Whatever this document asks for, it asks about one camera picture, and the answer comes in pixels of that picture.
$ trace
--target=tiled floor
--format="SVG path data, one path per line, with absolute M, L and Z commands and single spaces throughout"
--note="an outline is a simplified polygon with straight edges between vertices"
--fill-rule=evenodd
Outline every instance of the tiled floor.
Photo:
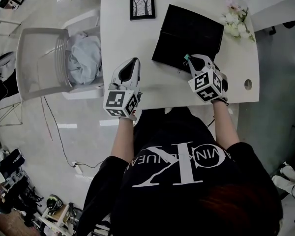
M 15 38 L 0 37 L 0 53 L 15 51 L 22 29 L 31 27 L 61 28 L 64 22 L 94 8 L 100 8 L 100 0 L 26 0 L 17 11 L 2 11 L 0 17 L 22 21 L 14 26 L 2 25 L 1 31 L 13 31 Z M 46 96 L 58 124 L 77 124 L 76 129 L 61 128 L 60 134 L 68 161 L 79 161 L 95 166 L 109 156 L 117 126 L 101 127 L 100 120 L 110 119 L 102 109 L 102 99 L 66 100 L 61 93 Z M 0 105 L 17 102 L 19 98 L 4 100 Z M 77 177 L 62 152 L 56 124 L 43 100 L 49 135 L 40 98 L 26 101 L 17 107 L 1 124 L 23 125 L 0 127 L 2 144 L 9 149 L 19 148 L 25 156 L 24 169 L 41 195 L 56 194 L 65 202 L 82 207 L 90 184 L 86 177 Z M 192 113 L 204 123 L 213 119 L 212 106 L 192 107 Z M 230 106 L 232 118 L 237 124 L 238 104 Z M 81 166 L 85 176 L 93 177 L 97 169 Z
M 257 32 L 260 101 L 240 105 L 238 133 L 271 174 L 295 151 L 295 26 Z

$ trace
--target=black box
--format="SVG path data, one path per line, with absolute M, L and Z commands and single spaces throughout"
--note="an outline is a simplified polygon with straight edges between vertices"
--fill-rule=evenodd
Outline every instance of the black box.
M 223 30 L 223 25 L 209 18 L 170 4 L 152 60 L 190 73 L 185 55 L 202 54 L 214 60 Z

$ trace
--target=table hole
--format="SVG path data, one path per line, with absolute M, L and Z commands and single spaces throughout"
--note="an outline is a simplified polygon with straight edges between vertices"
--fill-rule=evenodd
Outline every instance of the table hole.
M 246 90 L 250 90 L 252 88 L 251 80 L 248 79 L 245 81 L 245 88 L 246 88 Z

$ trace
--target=framed tree drawing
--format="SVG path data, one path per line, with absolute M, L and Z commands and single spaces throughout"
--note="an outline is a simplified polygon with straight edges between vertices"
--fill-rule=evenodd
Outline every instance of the framed tree drawing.
M 130 0 L 130 20 L 155 18 L 154 0 Z

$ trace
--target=black t-shirt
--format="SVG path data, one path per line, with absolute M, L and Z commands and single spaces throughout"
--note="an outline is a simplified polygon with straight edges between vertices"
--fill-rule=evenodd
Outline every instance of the black t-shirt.
M 250 145 L 224 150 L 199 119 L 170 119 L 130 164 L 113 156 L 104 161 L 88 191 L 77 235 L 87 235 L 108 213 L 116 236 L 128 235 L 139 220 L 174 222 L 168 211 L 175 206 L 192 206 L 213 186 L 245 182 L 264 186 L 278 199 Z

